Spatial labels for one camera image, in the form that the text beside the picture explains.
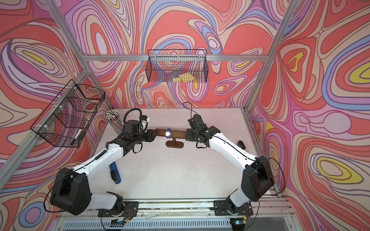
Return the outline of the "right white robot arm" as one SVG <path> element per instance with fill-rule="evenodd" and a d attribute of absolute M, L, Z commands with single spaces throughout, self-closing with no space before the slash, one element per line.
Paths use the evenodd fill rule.
<path fill-rule="evenodd" d="M 258 202 L 275 185 L 270 161 L 272 158 L 256 157 L 231 142 L 218 128 L 208 127 L 198 114 L 188 120 L 186 140 L 204 144 L 219 152 L 241 173 L 240 187 L 226 198 L 229 210 L 234 212 L 249 202 Z"/>

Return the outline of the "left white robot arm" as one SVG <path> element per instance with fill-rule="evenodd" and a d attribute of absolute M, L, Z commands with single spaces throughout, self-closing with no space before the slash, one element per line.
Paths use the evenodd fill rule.
<path fill-rule="evenodd" d="M 95 193 L 90 184 L 115 161 L 129 153 L 136 154 L 136 146 L 153 142 L 157 132 L 148 129 L 148 117 L 139 108 L 132 108 L 123 118 L 123 129 L 97 155 L 82 164 L 59 170 L 55 183 L 48 192 L 52 206 L 62 212 L 79 215 L 86 210 L 100 210 L 113 217 L 122 217 L 127 208 L 123 197 L 114 192 Z"/>

